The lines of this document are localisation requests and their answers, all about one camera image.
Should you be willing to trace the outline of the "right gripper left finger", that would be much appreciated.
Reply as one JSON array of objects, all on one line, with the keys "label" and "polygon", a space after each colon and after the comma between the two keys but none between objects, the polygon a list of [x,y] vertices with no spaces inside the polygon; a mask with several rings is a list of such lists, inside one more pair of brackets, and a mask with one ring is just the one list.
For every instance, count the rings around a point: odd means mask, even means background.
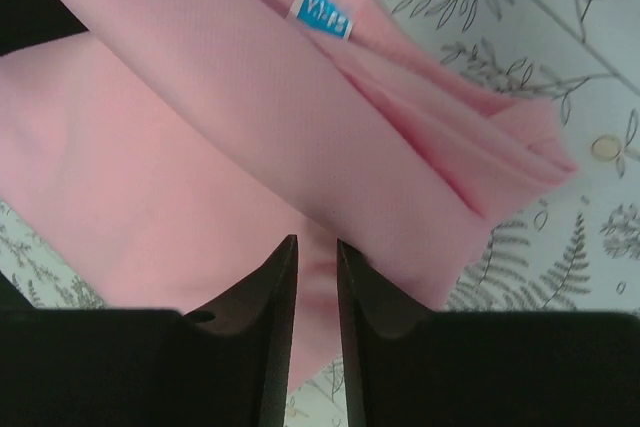
[{"label": "right gripper left finger", "polygon": [[37,309],[1,285],[5,426],[280,426],[297,292],[287,236],[187,313]]}]

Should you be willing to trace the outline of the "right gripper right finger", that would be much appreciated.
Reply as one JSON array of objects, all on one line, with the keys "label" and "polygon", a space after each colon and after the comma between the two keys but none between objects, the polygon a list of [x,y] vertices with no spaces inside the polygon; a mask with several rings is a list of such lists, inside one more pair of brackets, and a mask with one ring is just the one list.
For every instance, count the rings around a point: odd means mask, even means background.
[{"label": "right gripper right finger", "polygon": [[635,426],[639,320],[433,311],[337,247],[352,426]]}]

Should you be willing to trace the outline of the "pink t shirt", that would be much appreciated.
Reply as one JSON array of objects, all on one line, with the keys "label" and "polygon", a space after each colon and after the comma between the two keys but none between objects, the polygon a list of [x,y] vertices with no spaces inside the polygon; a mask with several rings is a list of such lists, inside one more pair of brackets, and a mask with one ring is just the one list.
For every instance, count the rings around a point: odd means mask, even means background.
[{"label": "pink t shirt", "polygon": [[1,58],[1,196],[106,302],[188,312],[298,238],[288,386],[338,354],[336,244],[430,308],[576,171],[555,107],[430,58],[377,0],[60,0]]}]

